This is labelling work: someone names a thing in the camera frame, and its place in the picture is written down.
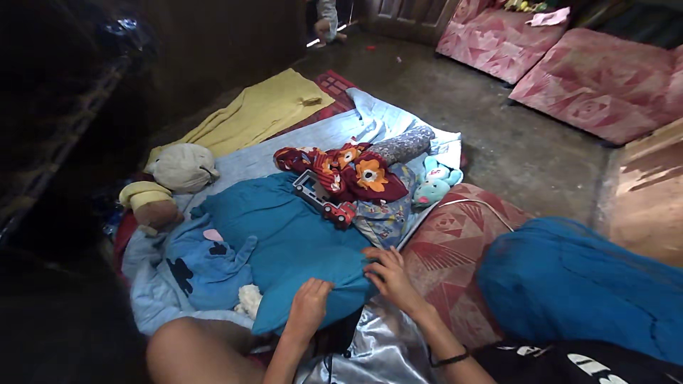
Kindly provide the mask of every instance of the light blue blanket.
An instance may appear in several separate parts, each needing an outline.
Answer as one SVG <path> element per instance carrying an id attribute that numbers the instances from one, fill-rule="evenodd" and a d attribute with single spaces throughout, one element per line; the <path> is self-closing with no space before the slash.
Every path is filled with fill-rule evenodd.
<path id="1" fill-rule="evenodd" d="M 180 209 L 189 218 L 189 211 L 202 203 L 207 195 L 214 195 L 242 180 L 280 172 L 273 165 L 273 154 L 280 148 L 339 148 L 351 137 L 360 142 L 377 143 L 398 136 L 414 126 L 429 125 L 403 109 L 356 88 L 346 92 L 353 99 L 356 109 L 218 158 L 216 168 L 221 177 L 215 184 L 194 195 L 174 195 Z M 432 140 L 430 154 L 438 156 L 443 164 L 459 168 L 460 133 L 432 129 L 436 137 Z M 426 154 L 408 163 L 417 174 L 423 172 L 424 156 Z M 152 335 L 164 323 L 184 316 L 229 320 L 251 328 L 253 321 L 245 315 L 230 310 L 197 311 L 190 305 L 179 291 L 167 263 L 161 263 L 164 240 L 164 234 L 149 238 L 137 230 L 124 254 L 122 271 L 132 281 L 130 300 L 140 332 Z"/>

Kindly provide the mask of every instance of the human arm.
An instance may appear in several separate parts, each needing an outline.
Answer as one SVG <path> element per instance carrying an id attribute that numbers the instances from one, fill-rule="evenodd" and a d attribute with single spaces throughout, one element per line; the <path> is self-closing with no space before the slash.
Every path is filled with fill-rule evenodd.
<path id="1" fill-rule="evenodd" d="M 365 266 L 365 276 L 375 284 L 382 296 L 415 321 L 437 360 L 465 353 L 465 348 L 443 323 L 436 308 L 427 303 L 410 283 L 404 271 L 403 256 L 394 247 L 391 251 L 366 249 L 365 255 L 379 260 Z M 473 357 L 447 364 L 443 369 L 449 384 L 495 384 Z"/>
<path id="2" fill-rule="evenodd" d="M 296 367 L 325 317 L 327 295 L 332 288 L 334 284 L 312 277 L 299 288 L 263 384 L 292 383 Z"/>

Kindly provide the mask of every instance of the patterned pillow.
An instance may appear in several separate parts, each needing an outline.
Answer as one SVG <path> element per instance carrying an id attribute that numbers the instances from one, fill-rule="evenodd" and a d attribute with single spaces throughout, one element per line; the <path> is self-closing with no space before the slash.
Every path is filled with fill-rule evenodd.
<path id="1" fill-rule="evenodd" d="M 493 193 L 471 184 L 459 184 L 451 188 L 402 250 L 415 288 L 436 307 L 459 341 L 475 348 L 502 337 L 473 276 L 486 248 L 498 235 L 509 231 L 481 203 L 440 207 L 442 203 L 461 199 L 488 203 L 513 228 L 530 216 Z"/>

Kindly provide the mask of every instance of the pink patterned cushion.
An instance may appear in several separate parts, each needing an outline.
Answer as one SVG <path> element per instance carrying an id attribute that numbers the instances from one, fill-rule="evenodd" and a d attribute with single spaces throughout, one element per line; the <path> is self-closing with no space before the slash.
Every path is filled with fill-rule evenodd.
<path id="1" fill-rule="evenodd" d="M 460 199 L 489 203 L 513 228 L 530 218 L 493 193 L 470 184 L 454 186 L 441 203 Z M 488 313 L 473 274 L 489 244 L 508 232 L 487 206 L 455 203 L 435 208 L 402 251 L 415 288 L 468 347 L 501 339 L 502 333 Z"/>
<path id="2" fill-rule="evenodd" d="M 523 12 L 487 9 L 461 23 L 456 12 L 436 52 L 516 83 L 560 39 L 566 26 L 530 27 L 525 21 L 532 17 Z"/>
<path id="3" fill-rule="evenodd" d="M 510 98 L 623 144 L 683 117 L 675 66 L 673 51 L 572 29 Z"/>

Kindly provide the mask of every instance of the light blue stuffed bunny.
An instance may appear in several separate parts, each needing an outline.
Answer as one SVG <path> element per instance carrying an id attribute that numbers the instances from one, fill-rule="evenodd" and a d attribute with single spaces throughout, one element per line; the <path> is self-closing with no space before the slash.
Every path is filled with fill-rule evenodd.
<path id="1" fill-rule="evenodd" d="M 413 195 L 413 205 L 418 207 L 430 206 L 443 199 L 452 186 L 462 182 L 462 171 L 446 167 L 439 163 L 434 156 L 425 158 L 425 176 L 420 175 L 420 185 Z"/>

